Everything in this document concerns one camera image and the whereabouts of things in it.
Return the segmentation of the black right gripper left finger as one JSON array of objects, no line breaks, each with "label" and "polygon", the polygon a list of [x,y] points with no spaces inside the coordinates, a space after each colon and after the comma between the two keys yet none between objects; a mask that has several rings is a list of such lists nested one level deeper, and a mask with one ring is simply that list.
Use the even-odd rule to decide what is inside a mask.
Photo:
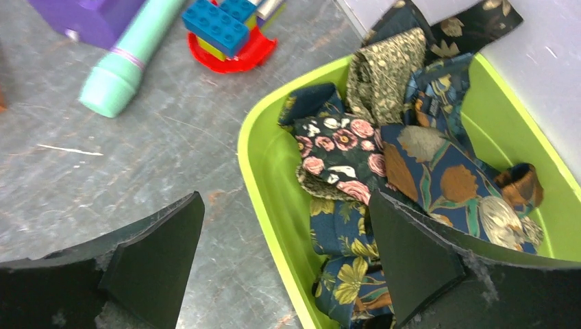
[{"label": "black right gripper left finger", "polygon": [[204,213],[194,192],[85,243],[1,263],[1,327],[174,328]]}]

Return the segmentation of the green gold vine tie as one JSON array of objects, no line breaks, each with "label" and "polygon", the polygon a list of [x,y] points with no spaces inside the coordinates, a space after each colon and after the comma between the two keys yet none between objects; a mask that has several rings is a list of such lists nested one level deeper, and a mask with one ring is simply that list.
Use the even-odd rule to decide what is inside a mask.
[{"label": "green gold vine tie", "polygon": [[379,131],[388,181],[398,190],[411,187],[414,185],[412,176],[401,156],[396,156],[395,164],[389,164],[390,154],[396,149],[385,150],[389,143],[382,141],[380,128],[401,124],[406,84],[423,64],[424,57],[425,34],[419,27],[359,49],[349,65],[345,101],[341,101],[336,90],[323,96],[321,86],[313,86],[313,98],[309,102],[314,109],[308,114],[299,113],[298,103],[303,97],[293,95],[286,101],[287,114],[280,117],[279,124],[289,127],[291,132],[295,120],[307,117],[350,114],[368,121]]}]

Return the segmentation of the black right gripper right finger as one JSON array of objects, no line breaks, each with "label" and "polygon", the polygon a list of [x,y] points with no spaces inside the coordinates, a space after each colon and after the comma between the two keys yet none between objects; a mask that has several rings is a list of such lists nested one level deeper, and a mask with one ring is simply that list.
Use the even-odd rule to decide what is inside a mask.
[{"label": "black right gripper right finger", "polygon": [[579,328],[580,264],[445,226],[391,194],[369,210],[398,328]]}]

